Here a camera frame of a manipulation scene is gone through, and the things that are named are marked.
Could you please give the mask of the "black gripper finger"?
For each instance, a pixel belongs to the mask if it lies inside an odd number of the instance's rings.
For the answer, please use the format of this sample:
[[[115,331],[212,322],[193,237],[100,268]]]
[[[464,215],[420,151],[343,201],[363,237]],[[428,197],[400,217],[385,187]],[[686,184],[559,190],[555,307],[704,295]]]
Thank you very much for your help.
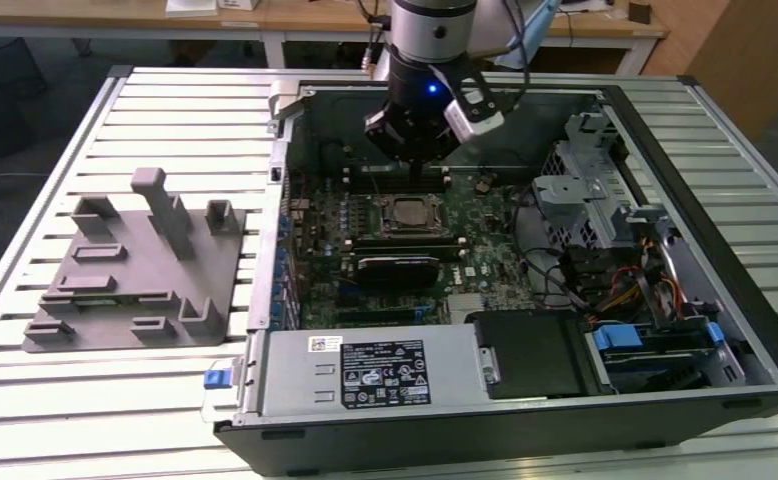
[[[460,146],[452,132],[423,132],[417,135],[417,176],[433,162],[444,160]]]
[[[419,179],[416,121],[403,107],[383,107],[365,118],[365,136],[387,157],[408,165],[409,180]]]

